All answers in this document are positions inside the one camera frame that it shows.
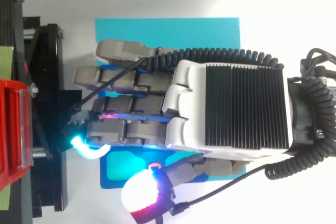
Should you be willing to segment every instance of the robotic hand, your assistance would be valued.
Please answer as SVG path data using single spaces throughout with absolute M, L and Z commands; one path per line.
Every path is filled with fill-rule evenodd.
M 302 76 L 290 79 L 276 58 L 250 50 L 178 51 L 104 40 L 96 56 L 124 68 L 78 69 L 74 83 L 93 92 L 71 112 L 102 90 L 134 95 L 98 98 L 91 111 L 76 113 L 69 125 L 82 133 L 85 144 L 103 146 L 99 155 L 116 145 L 202 153 L 143 173 L 154 178 L 156 192 L 146 206 L 125 204 L 138 223 L 167 211 L 177 214 L 260 170 L 269 179 L 285 178 L 336 153 L 336 88 L 326 85 L 336 72 L 317 66 L 336 64 L 336 57 L 321 49 L 312 49 L 301 60 Z M 83 142 L 77 142 L 79 148 Z M 172 201 L 173 187 L 200 173 L 229 175 L 247 162 L 279 153 L 292 157 L 256 168 L 198 200 Z

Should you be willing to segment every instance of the led light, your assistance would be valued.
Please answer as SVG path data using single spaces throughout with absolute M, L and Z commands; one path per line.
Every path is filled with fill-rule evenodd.
M 92 150 L 88 145 L 83 143 L 83 140 L 80 136 L 75 136 L 70 144 L 78 151 L 78 153 L 87 158 L 87 159 L 96 159 L 104 156 L 111 149 L 110 145 L 105 144 L 102 148 L 97 150 Z
M 156 203 L 159 191 L 151 170 L 131 177 L 121 190 L 121 202 L 129 212 L 140 211 Z

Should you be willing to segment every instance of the black cable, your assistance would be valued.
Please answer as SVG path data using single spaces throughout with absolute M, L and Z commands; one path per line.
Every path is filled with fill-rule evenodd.
M 160 215 L 155 219 L 155 224 L 163 224 L 163 216 Z
M 236 178 L 236 179 L 232 180 L 231 182 L 227 183 L 226 185 L 224 185 L 224 186 L 222 186 L 222 187 L 220 187 L 220 188 L 212 191 L 211 193 L 209 193 L 207 195 L 204 195 L 204 196 L 202 196 L 202 197 L 200 197 L 198 199 L 194 199 L 194 200 L 190 201 L 188 203 L 188 205 L 192 206 L 192 205 L 194 205 L 196 203 L 199 203 L 199 202 L 201 202 L 203 200 L 209 199 L 210 197 L 212 197 L 212 196 L 220 193 L 221 191 L 224 191 L 225 189 L 233 186 L 234 184 L 238 183 L 239 181 L 241 181 L 241 180 L 243 180 L 243 179 L 245 179 L 245 178 L 253 175 L 254 173 L 257 173 L 257 172 L 265 169 L 267 166 L 268 166 L 268 164 L 267 165 L 262 165 L 262 166 L 259 166 L 259 167 L 255 168 L 255 169 L 253 169 L 253 170 L 250 170 L 249 172 L 247 172 L 247 173 L 239 176 L 238 178 Z
M 139 65 L 141 65 L 141 63 L 143 63 L 144 61 L 146 61 L 147 58 L 141 58 L 140 60 L 136 61 L 135 63 L 133 63 L 132 65 L 130 65 L 129 67 L 125 68 L 122 72 L 120 72 L 119 74 L 117 74 L 115 77 L 113 77 L 111 80 L 109 80 L 108 82 L 104 83 L 102 86 L 96 88 L 95 90 L 93 90 L 87 97 L 85 97 L 83 100 L 81 100 L 78 103 L 75 103 L 71 108 L 70 108 L 70 114 L 74 114 L 75 112 L 79 111 L 80 108 L 87 103 L 89 100 L 91 100 L 93 97 L 95 97 L 95 95 L 97 95 L 100 91 L 104 90 L 105 88 L 107 88 L 108 86 L 112 85 L 114 82 L 116 82 L 117 80 L 119 80 L 121 77 L 123 77 L 124 75 L 126 75 L 128 72 L 132 71 L 133 69 L 135 69 L 136 67 L 138 67 Z

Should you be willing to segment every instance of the white background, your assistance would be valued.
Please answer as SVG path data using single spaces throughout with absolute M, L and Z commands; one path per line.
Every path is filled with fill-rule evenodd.
M 74 70 L 96 64 L 96 17 L 240 17 L 242 48 L 277 57 L 290 76 L 313 47 L 336 54 L 335 0 L 26 0 L 24 15 L 41 16 L 65 31 L 65 88 Z M 122 207 L 120 190 L 102 190 L 99 161 L 68 151 L 69 205 L 64 212 L 43 208 L 34 224 L 134 223 Z M 283 157 L 255 161 L 252 169 Z M 164 215 L 165 223 L 335 223 L 336 159 L 290 178 L 270 181 L 261 172 L 182 214 Z M 176 188 L 176 202 L 192 200 L 224 182 Z

